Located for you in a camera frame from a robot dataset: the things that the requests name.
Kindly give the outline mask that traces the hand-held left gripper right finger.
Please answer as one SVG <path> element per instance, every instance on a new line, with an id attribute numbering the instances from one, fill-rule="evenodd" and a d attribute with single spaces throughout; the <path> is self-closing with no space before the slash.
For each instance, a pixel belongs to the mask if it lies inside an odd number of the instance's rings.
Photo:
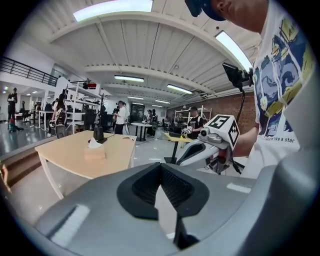
<path id="1" fill-rule="evenodd" d="M 235 217 L 254 181 L 161 165 L 162 189 L 176 210 L 175 237 L 162 256 L 239 256 L 248 234 Z"/>

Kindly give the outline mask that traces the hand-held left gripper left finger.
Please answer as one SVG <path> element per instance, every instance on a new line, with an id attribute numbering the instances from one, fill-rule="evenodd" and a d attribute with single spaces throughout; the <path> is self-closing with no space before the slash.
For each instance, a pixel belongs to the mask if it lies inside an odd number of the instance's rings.
<path id="1" fill-rule="evenodd" d="M 158 220 L 128 213 L 117 196 L 118 186 L 146 168 L 145 164 L 91 179 L 51 206 L 35 228 L 57 246 L 55 255 L 176 256 Z"/>

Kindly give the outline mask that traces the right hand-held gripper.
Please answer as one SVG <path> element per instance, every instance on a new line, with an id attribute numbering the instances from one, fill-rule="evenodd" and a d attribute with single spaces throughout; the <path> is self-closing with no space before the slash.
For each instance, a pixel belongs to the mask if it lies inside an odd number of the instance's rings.
<path id="1" fill-rule="evenodd" d="M 219 151 L 227 148 L 234 152 L 240 130 L 233 115 L 218 114 L 207 122 L 198 135 L 198 139 L 188 143 L 177 155 L 179 166 L 209 167 L 217 174 L 230 165 L 240 174 L 240 168 L 232 160 L 227 164 L 219 162 Z"/>

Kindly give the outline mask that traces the person's right hand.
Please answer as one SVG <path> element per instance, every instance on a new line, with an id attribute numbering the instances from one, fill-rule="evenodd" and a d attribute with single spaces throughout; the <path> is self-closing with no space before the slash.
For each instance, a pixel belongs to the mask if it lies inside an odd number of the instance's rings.
<path id="1" fill-rule="evenodd" d="M 233 158 L 232 149 L 226 148 L 226 149 L 220 149 L 219 150 L 218 159 L 219 159 L 220 163 L 227 164 L 232 160 L 232 158 Z"/>

